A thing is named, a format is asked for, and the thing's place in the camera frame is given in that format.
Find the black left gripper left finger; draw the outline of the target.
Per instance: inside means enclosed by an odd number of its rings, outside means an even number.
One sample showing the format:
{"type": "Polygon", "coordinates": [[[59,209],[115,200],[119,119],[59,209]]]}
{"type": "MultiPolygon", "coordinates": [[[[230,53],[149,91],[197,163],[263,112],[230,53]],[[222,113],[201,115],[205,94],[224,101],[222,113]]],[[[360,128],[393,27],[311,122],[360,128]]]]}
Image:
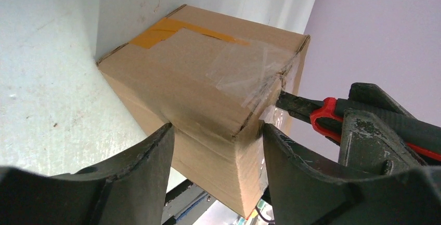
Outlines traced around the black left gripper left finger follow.
{"type": "Polygon", "coordinates": [[[167,123],[74,174],[1,167],[1,224],[160,224],[174,150],[167,123]]]}

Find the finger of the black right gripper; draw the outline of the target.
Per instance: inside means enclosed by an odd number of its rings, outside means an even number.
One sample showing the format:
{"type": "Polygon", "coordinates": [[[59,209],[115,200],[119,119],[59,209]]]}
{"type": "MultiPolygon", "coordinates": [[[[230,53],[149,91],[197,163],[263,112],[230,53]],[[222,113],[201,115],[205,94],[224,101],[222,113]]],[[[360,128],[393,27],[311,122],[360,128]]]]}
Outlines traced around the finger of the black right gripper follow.
{"type": "Polygon", "coordinates": [[[415,118],[381,87],[373,83],[352,83],[348,94],[348,100],[357,101],[376,108],[402,114],[410,118],[415,118]]]}
{"type": "Polygon", "coordinates": [[[338,163],[375,175],[391,175],[427,163],[375,114],[344,112],[338,163]]]}

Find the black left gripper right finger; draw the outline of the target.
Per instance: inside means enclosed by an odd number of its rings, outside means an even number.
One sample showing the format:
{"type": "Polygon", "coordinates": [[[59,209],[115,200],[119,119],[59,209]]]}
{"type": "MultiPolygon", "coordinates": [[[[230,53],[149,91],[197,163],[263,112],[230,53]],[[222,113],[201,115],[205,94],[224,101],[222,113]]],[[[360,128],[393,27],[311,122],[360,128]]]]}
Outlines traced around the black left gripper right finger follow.
{"type": "Polygon", "coordinates": [[[440,167],[374,175],[262,130],[276,224],[440,224],[440,167]]]}

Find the red black utility knife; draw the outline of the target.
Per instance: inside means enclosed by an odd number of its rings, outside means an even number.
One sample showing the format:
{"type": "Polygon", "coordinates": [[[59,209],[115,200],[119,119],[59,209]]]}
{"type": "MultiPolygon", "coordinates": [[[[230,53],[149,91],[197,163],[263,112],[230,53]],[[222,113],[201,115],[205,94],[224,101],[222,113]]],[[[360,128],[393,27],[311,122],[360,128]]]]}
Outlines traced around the red black utility knife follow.
{"type": "Polygon", "coordinates": [[[313,130],[334,143],[342,141],[343,122],[348,111],[366,111],[378,117],[403,142],[430,165],[440,165],[440,127],[390,110],[354,100],[328,97],[311,100],[282,91],[276,107],[293,118],[311,124],[313,130]]]}

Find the brown cardboard express box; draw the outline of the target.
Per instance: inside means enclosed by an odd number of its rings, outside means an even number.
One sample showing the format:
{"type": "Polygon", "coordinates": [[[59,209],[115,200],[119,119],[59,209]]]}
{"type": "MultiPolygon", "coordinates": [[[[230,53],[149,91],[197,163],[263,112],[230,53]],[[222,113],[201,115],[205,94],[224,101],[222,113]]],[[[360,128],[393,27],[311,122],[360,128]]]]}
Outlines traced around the brown cardboard express box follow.
{"type": "Polygon", "coordinates": [[[297,93],[309,35],[182,5],[97,63],[141,129],[172,123],[172,167],[237,214],[267,188],[261,126],[297,93]]]}

